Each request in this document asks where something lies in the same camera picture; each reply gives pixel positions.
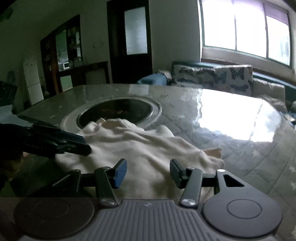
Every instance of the beige cloth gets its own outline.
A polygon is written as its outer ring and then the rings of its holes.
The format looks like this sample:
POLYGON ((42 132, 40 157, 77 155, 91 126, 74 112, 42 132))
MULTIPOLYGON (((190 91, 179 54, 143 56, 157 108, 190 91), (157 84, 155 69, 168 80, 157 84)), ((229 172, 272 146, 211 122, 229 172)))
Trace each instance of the beige cloth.
MULTIPOLYGON (((223 168, 221 149, 202 151, 184 139, 174 136, 166 126, 144 131, 127 120, 100 119, 90 122, 81 132, 91 146, 87 157, 71 153, 56 155, 56 162, 65 171, 80 169, 91 173, 96 168, 113 167, 121 158, 127 160, 127 174, 118 190, 119 198, 176 199, 183 192, 170 176, 169 163, 176 159, 183 167, 196 167, 205 173, 223 168)), ((87 188, 95 196, 94 188, 87 188)), ((200 201, 212 194, 203 188, 200 201)))

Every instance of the marble tabletop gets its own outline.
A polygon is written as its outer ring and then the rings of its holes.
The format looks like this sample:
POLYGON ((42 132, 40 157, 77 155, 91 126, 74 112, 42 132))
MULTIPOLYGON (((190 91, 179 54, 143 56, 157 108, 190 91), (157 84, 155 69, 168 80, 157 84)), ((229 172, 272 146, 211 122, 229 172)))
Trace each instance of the marble tabletop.
POLYGON ((198 148, 222 148, 225 169, 281 205, 284 219, 278 238, 296 239, 296 132, 264 100, 173 86, 84 85, 21 115, 60 126, 66 115, 86 103, 127 96, 150 98, 162 106, 162 115, 147 129, 166 125, 198 148))

